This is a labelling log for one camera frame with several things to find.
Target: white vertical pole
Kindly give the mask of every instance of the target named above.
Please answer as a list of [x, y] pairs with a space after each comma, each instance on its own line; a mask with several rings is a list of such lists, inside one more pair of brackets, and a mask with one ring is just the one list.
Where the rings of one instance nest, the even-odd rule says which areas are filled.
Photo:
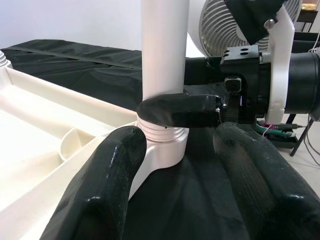
[[141, 1], [143, 100], [182, 93], [189, 0]]

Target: cable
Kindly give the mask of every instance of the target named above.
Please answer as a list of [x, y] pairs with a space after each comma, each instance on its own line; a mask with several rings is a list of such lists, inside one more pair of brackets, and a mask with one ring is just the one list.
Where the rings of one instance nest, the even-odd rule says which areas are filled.
[[[311, 142], [309, 141], [309, 136], [308, 136], [308, 132], [309, 132], [309, 121], [310, 121], [310, 115], [308, 115], [308, 123], [307, 123], [307, 132], [306, 132], [306, 138], [308, 140], [308, 143], [310, 145], [310, 147], [320, 156], [319, 152], [317, 150], [315, 150], [315, 148], [311, 145]], [[313, 161], [320, 166], [320, 163], [317, 162], [317, 160], [315, 159], [315, 157], [313, 156], [313, 154], [311, 153], [311, 151], [309, 150], [307, 143], [306, 143], [306, 138], [303, 139], [303, 143], [305, 145], [306, 150], [308, 151], [308, 153], [310, 154], [311, 158], [313, 159]]]
[[271, 128], [271, 124], [268, 126], [268, 128], [263, 132], [263, 134], [262, 134], [262, 137], [264, 137], [265, 136], [265, 134], [266, 134], [266, 132]]
[[316, 46], [317, 46], [319, 37], [320, 37], [320, 30], [319, 30], [319, 32], [318, 32], [318, 36], [316, 37], [315, 43], [314, 43], [314, 45], [313, 45], [313, 48], [311, 48], [311, 49], [308, 51], [309, 53], [315, 53], [315, 52], [318, 50], [318, 47], [316, 47]]

